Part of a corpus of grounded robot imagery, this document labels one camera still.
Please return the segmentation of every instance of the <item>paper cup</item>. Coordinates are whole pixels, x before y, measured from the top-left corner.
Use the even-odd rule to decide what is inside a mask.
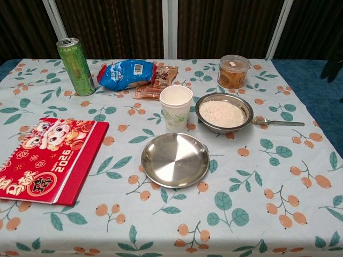
[[[186,128],[193,92],[187,87],[172,85],[160,94],[166,127],[172,131]]]

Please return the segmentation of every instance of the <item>can lid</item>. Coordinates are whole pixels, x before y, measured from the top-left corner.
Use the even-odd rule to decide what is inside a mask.
[[[78,42],[79,40],[74,37],[66,37],[65,39],[59,40],[56,45],[58,47],[71,47],[75,46]]]
[[[239,55],[225,55],[220,59],[220,67],[230,72],[246,72],[249,66],[249,60]]]

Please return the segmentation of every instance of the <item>spoon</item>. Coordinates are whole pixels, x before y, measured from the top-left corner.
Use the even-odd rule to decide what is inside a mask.
[[[266,118],[258,118],[255,117],[251,121],[253,124],[256,125],[269,125],[269,124],[275,124],[275,125],[285,125],[285,126],[305,126],[305,123],[303,122],[281,122],[278,120],[268,120]]]

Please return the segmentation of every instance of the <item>blue carpet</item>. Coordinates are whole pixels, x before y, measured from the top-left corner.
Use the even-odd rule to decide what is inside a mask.
[[[13,59],[0,66],[0,81],[2,81],[14,67],[20,63],[21,59]]]
[[[13,59],[0,67],[0,81],[21,61]],[[275,68],[306,105],[326,137],[343,157],[343,70],[328,83],[320,79],[326,61],[272,60]]]

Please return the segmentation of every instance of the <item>plastic jar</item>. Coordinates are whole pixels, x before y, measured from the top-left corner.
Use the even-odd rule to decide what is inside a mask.
[[[218,84],[224,88],[243,87],[249,66],[249,60],[243,56],[223,56],[219,64]]]

